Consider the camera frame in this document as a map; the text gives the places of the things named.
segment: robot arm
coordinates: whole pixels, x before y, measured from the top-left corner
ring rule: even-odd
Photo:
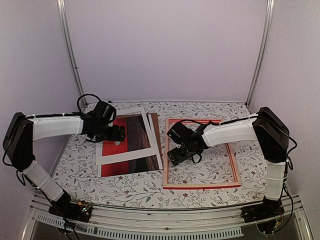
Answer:
[[[75,112],[25,116],[17,112],[3,140],[3,148],[11,165],[50,199],[52,207],[49,212],[87,222],[91,213],[89,207],[71,203],[70,195],[36,161],[33,155],[33,142],[43,138],[72,134],[87,135],[90,138],[87,140],[90,142],[124,141],[125,127],[112,125],[115,118],[116,109],[103,101],[99,101],[94,110],[87,114]]]
[[[174,166],[189,158],[195,163],[196,155],[201,160],[201,153],[215,145],[258,140],[267,160],[266,193],[262,204],[242,209],[244,220],[252,222],[284,213],[281,196],[288,173],[289,130],[269,108],[262,107],[242,119],[202,124],[195,131],[177,122],[167,134],[180,145],[167,153]]]

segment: photo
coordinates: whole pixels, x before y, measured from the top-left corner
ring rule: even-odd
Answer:
[[[157,156],[147,156],[139,159],[104,164],[101,166],[101,177],[142,173],[159,170]]]
[[[124,141],[103,141],[102,156],[127,153],[150,148],[144,120],[141,115],[117,117],[114,125],[125,127]]]
[[[141,117],[141,115],[122,115],[117,117],[114,121],[114,124],[119,124],[124,126],[127,121],[125,119],[133,119],[134,117]],[[153,137],[155,137],[159,152],[161,151],[160,144],[160,131],[159,131],[159,122],[157,113],[151,113],[147,115],[148,123],[151,128],[151,132]],[[107,142],[103,145],[102,156],[106,156],[107,154],[119,154],[127,152],[127,147],[129,144],[125,142]],[[142,173],[148,171],[162,170],[162,160],[159,154],[140,157],[137,159],[126,160],[122,162],[103,164],[99,166],[100,171],[98,171],[98,177],[110,177],[117,175],[125,175],[125,174],[134,174],[134,173]]]

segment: table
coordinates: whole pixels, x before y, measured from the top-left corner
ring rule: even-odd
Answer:
[[[143,106],[147,113],[158,113],[162,154],[166,118],[243,118],[250,114],[243,103],[212,102],[115,102],[118,110]],[[85,109],[90,111],[95,104]],[[85,136],[73,135],[59,160],[53,179],[73,200],[99,205],[147,209],[199,209],[233,206],[261,201],[266,191],[267,164],[259,143],[231,144],[242,186],[211,190],[163,189],[162,170],[122,176],[97,177],[96,145]]]

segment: cable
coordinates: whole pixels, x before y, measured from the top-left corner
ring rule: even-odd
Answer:
[[[81,110],[81,108],[80,108],[80,100],[81,100],[82,98],[84,98],[85,96],[92,96],[92,97],[95,97],[96,99],[98,99],[99,101],[101,101],[100,97],[98,97],[97,95],[94,95],[94,94],[92,94],[92,93],[86,93],[86,94],[81,95],[81,96],[78,98],[78,100],[76,101],[76,106],[77,106],[77,108],[78,108],[78,110],[79,110],[80,113],[82,113],[82,110]]]
[[[292,163],[292,160],[289,156],[289,153],[294,150],[296,147],[298,147],[298,143],[296,142],[296,140],[294,140],[291,136],[289,136],[286,132],[282,131],[278,126],[276,126],[270,119],[264,117],[264,116],[258,116],[258,119],[264,119],[266,120],[269,124],[271,124],[273,127],[275,127],[279,132],[281,132],[283,135],[285,135],[288,139],[290,139],[293,143],[294,146],[292,148],[290,148],[290,150],[286,153],[286,157],[288,158],[289,162],[288,162],[288,167],[290,168],[290,170],[294,169],[294,165]]]
[[[194,156],[193,156],[193,155],[191,156],[191,160],[192,160],[192,162],[193,162],[194,164],[198,164],[198,163],[200,163],[200,162],[201,162],[201,160],[202,160],[202,156],[201,156],[201,154],[197,153],[197,155],[200,157],[200,158],[199,158],[199,160],[198,160],[197,162],[195,161]]]
[[[108,140],[108,139],[106,138],[106,139],[103,139],[103,140],[95,141],[95,140],[86,138],[85,140],[86,140],[87,142],[89,142],[89,143],[97,144],[97,143],[101,143],[101,142],[103,142],[104,140]]]
[[[64,214],[62,214],[60,211],[58,211],[58,209],[55,207],[54,204],[52,204],[52,200],[44,193],[44,191],[42,191],[40,188],[39,188],[40,192],[44,195],[44,197],[48,200],[48,202],[50,203],[50,205],[54,208],[54,210],[56,210],[57,213],[59,213],[60,215],[62,215],[62,219],[65,221],[64,223],[64,230],[67,231],[67,227],[66,227],[66,224],[68,224],[70,226],[70,228],[73,230],[73,233],[76,237],[77,240],[80,240],[76,230],[75,230],[75,227],[72,226],[72,224],[69,222],[69,220],[65,217]],[[70,239],[70,240],[73,240],[70,236],[68,236],[68,233],[65,232],[65,236]]]
[[[52,117],[73,117],[73,116],[78,116],[78,112],[73,112],[73,113],[53,113],[53,114],[40,114],[40,115],[31,115],[28,116],[28,119],[36,119],[36,118],[52,118]]]
[[[182,123],[182,122],[193,122],[195,124],[204,125],[203,123],[196,121],[196,120],[193,120],[193,119],[183,119],[183,120],[178,121],[178,123]]]
[[[223,121],[223,122],[221,122],[221,123],[215,123],[215,122],[209,121],[209,122],[206,123],[206,124],[201,123],[201,122],[196,121],[196,120],[193,120],[193,119],[183,119],[183,120],[178,121],[178,123],[182,123],[182,122],[193,122],[193,123],[199,124],[199,125],[221,126],[221,125],[225,125],[225,124],[232,124],[232,123],[235,123],[235,122],[238,122],[238,121],[243,121],[243,120],[248,120],[248,119],[254,119],[254,118],[257,118],[257,117],[258,117],[258,116],[243,117],[243,118],[237,118],[237,119],[233,119],[233,120],[229,120],[229,121]]]
[[[292,217],[292,215],[293,215],[293,213],[294,213],[294,200],[293,200],[292,196],[289,194],[286,185],[283,185],[283,190],[285,191],[285,194],[287,194],[287,196],[288,196],[288,197],[290,198],[290,200],[291,200],[291,213],[290,213],[290,216],[289,216],[288,220],[285,222],[285,224],[283,224],[281,228],[275,230],[275,231],[273,232],[274,234],[277,233],[277,232],[279,232],[279,231],[281,231],[282,229],[284,229],[284,227],[289,223],[289,221],[290,221],[290,219],[291,219],[291,217]]]
[[[19,170],[17,169],[15,172],[16,178],[19,180],[19,182],[23,185],[26,186],[26,181],[25,181],[25,177],[23,174],[21,174],[21,178],[18,175]]]
[[[20,123],[22,123],[22,121],[24,121],[26,119],[30,119],[30,118],[32,118],[32,116],[26,116],[26,117],[20,119],[20,121],[18,121],[17,124],[15,125],[15,128],[11,131],[12,132],[11,135],[15,135],[16,134],[17,128],[19,127]],[[10,146],[12,144],[12,141],[13,141],[13,138],[11,137],[6,149],[4,150],[3,156],[2,156],[3,164],[8,166],[8,167],[13,167],[12,164],[6,163],[6,161],[5,161],[6,160],[6,155],[8,154],[8,149],[10,148]]]

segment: white wall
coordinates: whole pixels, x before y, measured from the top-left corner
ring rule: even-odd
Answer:
[[[320,1],[276,1],[252,111],[270,107],[299,144],[289,188],[320,239]]]
[[[77,92],[55,0],[0,2],[0,155],[15,112],[75,111]],[[50,171],[65,137],[36,142],[34,154]],[[0,164],[0,239],[15,240],[33,196],[13,168]]]
[[[116,101],[245,102],[266,0],[68,0],[85,92]]]

